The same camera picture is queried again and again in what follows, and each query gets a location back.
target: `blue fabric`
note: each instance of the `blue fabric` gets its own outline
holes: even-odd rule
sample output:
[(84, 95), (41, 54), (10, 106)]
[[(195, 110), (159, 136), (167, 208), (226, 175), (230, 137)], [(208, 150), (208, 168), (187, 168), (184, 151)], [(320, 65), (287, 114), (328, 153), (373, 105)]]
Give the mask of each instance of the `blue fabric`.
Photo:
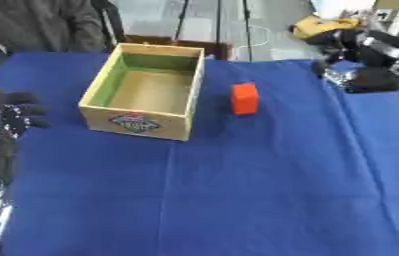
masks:
[[(19, 54), (0, 87), (53, 128), (20, 140), (6, 256), (399, 256), (399, 93), (346, 95), (309, 61), (208, 61), (190, 141), (89, 131), (101, 54)], [(231, 114), (255, 82), (259, 112)]]

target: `red cube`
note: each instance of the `red cube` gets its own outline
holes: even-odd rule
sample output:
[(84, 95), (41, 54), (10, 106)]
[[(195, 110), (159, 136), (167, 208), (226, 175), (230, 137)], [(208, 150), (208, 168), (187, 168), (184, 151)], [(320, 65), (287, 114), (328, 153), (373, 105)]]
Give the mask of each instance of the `red cube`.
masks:
[(255, 84), (236, 84), (232, 87), (233, 113), (236, 115), (254, 114), (258, 111), (258, 91)]

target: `open box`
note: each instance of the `open box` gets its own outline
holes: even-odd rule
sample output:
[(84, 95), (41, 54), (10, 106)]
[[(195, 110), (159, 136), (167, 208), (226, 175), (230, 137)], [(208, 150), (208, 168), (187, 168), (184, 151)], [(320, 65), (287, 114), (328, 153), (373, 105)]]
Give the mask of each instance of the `open box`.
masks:
[(188, 140), (204, 49), (119, 44), (79, 102), (90, 129)]

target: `dark jacket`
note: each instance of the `dark jacket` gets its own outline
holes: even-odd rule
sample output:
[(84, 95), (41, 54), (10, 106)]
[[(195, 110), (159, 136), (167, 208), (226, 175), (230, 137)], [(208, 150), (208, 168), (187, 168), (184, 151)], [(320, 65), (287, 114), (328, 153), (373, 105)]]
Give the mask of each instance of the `dark jacket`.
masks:
[(90, 0), (0, 0), (0, 63), (6, 52), (102, 51)]

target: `cable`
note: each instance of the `cable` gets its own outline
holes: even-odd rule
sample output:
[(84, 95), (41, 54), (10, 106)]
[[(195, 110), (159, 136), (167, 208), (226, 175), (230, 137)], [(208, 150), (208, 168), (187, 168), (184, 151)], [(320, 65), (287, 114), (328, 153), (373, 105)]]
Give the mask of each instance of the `cable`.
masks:
[(243, 46), (234, 48), (233, 56), (232, 56), (233, 60), (239, 60), (239, 57), (240, 57), (239, 55), (240, 55), (240, 51), (242, 48), (252, 48), (252, 47), (263, 46), (263, 45), (268, 44), (271, 41), (271, 34), (273, 34), (273, 33), (270, 29), (262, 27), (262, 26), (257, 26), (257, 25), (249, 25), (249, 27), (250, 28), (258, 28), (258, 29), (262, 29), (262, 30), (266, 31), (266, 41), (264, 41), (262, 43), (258, 43), (258, 44), (252, 44), (252, 45), (250, 45), (250, 47), (249, 47), (249, 45), (243, 45)]

